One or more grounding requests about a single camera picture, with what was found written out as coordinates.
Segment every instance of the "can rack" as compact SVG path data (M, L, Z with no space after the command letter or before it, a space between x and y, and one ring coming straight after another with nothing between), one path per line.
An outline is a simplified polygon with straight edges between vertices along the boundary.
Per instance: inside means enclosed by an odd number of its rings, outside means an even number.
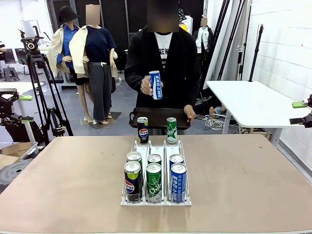
M142 155L142 177L143 177L143 196L140 202L132 203L129 202L126 186L125 186L125 178L122 183L122 194L121 194L121 206L191 206L191 198L190 198L190 190L189 190L189 181L188 177L186 180L186 190L185 190L185 199L182 203L173 203L171 201L171 188L170 188L170 168L169 168L169 157L172 154L181 154L184 156L184 164L186 165L185 154L183 150L182 140L179 137L177 144L170 145L167 144L166 140L163 141L162 145L153 145L151 140L149 140L148 144L139 144L134 138L131 151L140 152ZM161 156L161 186L162 186L162 195L161 202L159 203L149 203L146 201L146 166L147 166L147 157L150 154L158 154Z

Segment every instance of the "black shorts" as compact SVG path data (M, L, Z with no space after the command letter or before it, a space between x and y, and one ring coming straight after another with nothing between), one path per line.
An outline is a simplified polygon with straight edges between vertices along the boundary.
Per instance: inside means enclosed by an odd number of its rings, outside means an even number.
M77 74L73 68L69 67L69 71L70 71L70 74L72 75L76 85L84 85L85 83L88 83L90 81L88 77L78 78Z

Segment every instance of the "pepsi logo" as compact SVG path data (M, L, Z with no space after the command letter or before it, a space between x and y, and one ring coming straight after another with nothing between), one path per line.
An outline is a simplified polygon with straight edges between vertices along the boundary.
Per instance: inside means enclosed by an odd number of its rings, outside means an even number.
M139 134L142 138L146 138L148 135L148 130L146 128L143 128L139 131Z
M128 193L132 193L135 189L134 185L126 180L126 189Z

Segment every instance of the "black tray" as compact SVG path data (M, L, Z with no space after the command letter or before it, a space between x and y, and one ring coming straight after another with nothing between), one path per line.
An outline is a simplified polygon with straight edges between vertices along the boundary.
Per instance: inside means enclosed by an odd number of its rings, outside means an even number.
M182 109L136 107L129 116L129 125L133 128L137 128L137 118L139 117L147 117L148 127L151 129L167 129L167 118L169 117L176 118L176 128L179 130L186 130L191 126Z

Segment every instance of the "hand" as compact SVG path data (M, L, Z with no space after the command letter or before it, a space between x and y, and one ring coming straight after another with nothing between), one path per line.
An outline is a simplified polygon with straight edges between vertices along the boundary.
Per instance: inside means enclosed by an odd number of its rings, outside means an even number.
M193 110L193 106L191 105L186 105L184 107L184 113L187 115L187 118L189 118L187 122L192 122L194 118L196 117L196 114Z
M114 59L110 59L110 63L111 63L111 68L117 70L117 67L116 67Z
M82 57L82 61L83 61L83 62L89 62L89 59L88 59L87 56L83 56L83 57Z
M150 76L145 76L141 83L141 91L146 95L153 95L152 85Z
M73 59L72 59L71 56L64 56L64 57L63 57L63 61L64 61L64 62L71 62L71 61L73 61Z

